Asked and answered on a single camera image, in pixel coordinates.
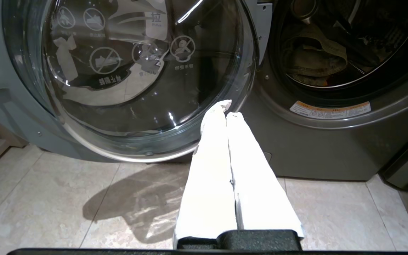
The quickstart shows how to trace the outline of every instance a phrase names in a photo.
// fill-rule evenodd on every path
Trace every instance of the silver washing machine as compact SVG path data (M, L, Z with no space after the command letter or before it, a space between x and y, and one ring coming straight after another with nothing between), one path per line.
M241 109L273 171L368 180L408 141L408 2L295 0L273 8L264 62ZM327 38L344 31L353 40L340 41L347 66L324 86L296 79L289 68L297 58L284 58L286 30L310 24ZM379 59L366 63L373 52Z
M0 123L72 158L187 155L210 106L242 106L271 16L256 0L0 0Z

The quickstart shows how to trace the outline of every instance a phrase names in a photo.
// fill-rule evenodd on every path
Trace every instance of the washing machine door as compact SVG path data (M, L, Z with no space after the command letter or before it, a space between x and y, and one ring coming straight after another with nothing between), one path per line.
M205 111L240 108L257 66L242 1L4 0L8 53L81 144L119 161L185 155Z
M334 8L341 15L344 13L351 22L348 23L352 28L351 34L344 32L334 36L333 32L340 29L334 30L337 27L333 25L335 20L326 11L313 16L311 25L306 24L307 21L294 11L307 12L308 7L314 6L306 5L309 3L334 5ZM390 31L395 31L397 27L401 27L397 30L398 36L391 36ZM310 73L315 67L313 64L322 63L319 62L321 60L328 60L330 63L336 58L320 58L313 55L317 52L313 50L303 51L301 55L301 49L317 42L314 39L307 40L306 36L302 37L297 33L294 34L295 37L288 34L291 30L300 31L303 28L306 28L303 31L311 34L317 31L316 33L324 38L322 31L327 31L329 37L334 36L332 40L338 40L347 46L327 41L343 48L348 64L342 71L324 77ZM346 34L351 42L344 44L340 34ZM290 38L295 40L294 44L289 44ZM379 64L366 66L361 55L350 48L352 43L366 44L366 48L361 47L367 52L363 53L363 58L372 54L379 58ZM289 46L296 50L292 58L288 55L288 50L291 49ZM398 115L408 109L408 3L399 0L279 1L273 14L266 60L257 73L256 80L259 84L259 94L269 108L281 118L307 128L352 129Z

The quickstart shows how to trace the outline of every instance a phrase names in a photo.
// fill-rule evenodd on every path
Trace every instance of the door glass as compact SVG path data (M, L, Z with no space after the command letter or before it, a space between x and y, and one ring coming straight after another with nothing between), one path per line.
M281 29L273 33L275 59L296 86L342 89L374 74L406 43L408 2L293 0L274 26Z
M237 109L250 89L256 51L239 1L57 0L45 9L34 59L42 83L65 128L108 157L189 151L204 112L225 99Z

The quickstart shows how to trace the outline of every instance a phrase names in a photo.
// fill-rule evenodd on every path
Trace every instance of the warning label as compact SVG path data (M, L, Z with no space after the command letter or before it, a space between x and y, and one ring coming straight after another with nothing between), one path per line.
M319 108L297 101L289 110L308 118L340 119L368 113L371 105L366 102L344 108Z

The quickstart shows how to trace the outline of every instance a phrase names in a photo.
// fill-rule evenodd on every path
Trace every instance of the beige floor tile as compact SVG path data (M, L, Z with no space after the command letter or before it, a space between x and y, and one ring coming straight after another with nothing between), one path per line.
M45 152L0 206L0 255L19 247L79 247L91 224L83 206L109 186L119 165Z
M172 249L189 167L121 164L81 247ZM84 210L92 211L98 204L99 198L93 197Z
M304 250L395 250L364 183L286 180Z
M398 191L384 184L378 175L366 184L396 249L408 251L408 213Z
M281 187L283 188L283 190L287 193L287 191L286 191L286 181L285 181L285 179L284 179L284 178L277 177L277 180L278 180L278 182L280 183L280 185L281 185Z
M34 145L10 148L0 158L0 204L42 155Z

